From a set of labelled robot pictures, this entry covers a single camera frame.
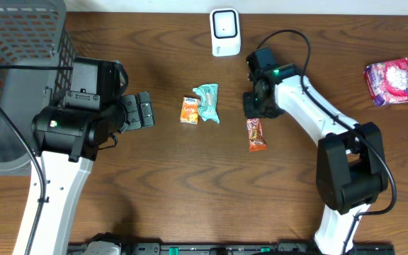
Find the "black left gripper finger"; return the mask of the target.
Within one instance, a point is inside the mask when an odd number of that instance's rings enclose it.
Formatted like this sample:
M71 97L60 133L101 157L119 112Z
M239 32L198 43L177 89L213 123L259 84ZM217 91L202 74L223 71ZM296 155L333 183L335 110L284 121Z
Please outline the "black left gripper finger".
M148 91L140 92L138 93L138 98L140 100L140 115L142 119L142 126L154 126L155 121L150 93Z
M125 122L121 128L121 132L138 130L142 127L139 102L134 94L122 97L123 106L126 109Z

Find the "red snack bar wrapper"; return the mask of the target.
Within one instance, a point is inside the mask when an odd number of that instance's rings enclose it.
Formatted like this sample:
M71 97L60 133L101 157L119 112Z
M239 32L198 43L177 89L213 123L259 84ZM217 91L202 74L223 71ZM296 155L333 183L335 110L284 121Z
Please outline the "red snack bar wrapper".
M246 120L249 137L249 151L256 152L267 149L267 144L262 133L261 122L258 118Z

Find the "orange Kleenex tissue pack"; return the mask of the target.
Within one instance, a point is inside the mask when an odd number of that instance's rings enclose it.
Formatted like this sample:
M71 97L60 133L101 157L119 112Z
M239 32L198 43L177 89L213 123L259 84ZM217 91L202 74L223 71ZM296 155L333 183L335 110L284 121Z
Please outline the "orange Kleenex tissue pack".
M188 123L188 124L193 124L193 125L198 124L199 103L200 103L200 100L197 98L189 98L189 97L183 98L183 104L182 104L181 116L180 116L180 121L182 123Z

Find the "red purple pad packet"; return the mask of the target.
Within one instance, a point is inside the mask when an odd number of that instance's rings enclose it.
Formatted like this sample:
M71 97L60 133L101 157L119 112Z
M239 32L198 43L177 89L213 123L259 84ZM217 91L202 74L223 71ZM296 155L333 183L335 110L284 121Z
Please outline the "red purple pad packet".
M408 59L368 65L364 78L376 106L408 103Z

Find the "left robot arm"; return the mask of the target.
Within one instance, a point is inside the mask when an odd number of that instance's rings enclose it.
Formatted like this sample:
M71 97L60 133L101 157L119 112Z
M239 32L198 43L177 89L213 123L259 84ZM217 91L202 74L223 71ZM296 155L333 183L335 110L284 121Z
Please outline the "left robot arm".
M155 124L150 94L125 94L118 61L78 57L68 89L45 94L31 123L30 190L13 252L66 254L77 203L99 151L116 134Z

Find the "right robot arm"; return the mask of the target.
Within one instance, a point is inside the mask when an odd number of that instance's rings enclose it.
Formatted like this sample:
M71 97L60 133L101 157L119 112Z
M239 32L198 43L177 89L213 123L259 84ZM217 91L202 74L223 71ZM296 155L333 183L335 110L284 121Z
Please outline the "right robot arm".
M253 51L246 59L244 93L248 119L277 118L288 113L317 146L317 190L324 214L314 243L323 254L349 254L362 213L389 185L380 129L359 124L333 107L294 64L279 65L271 49Z

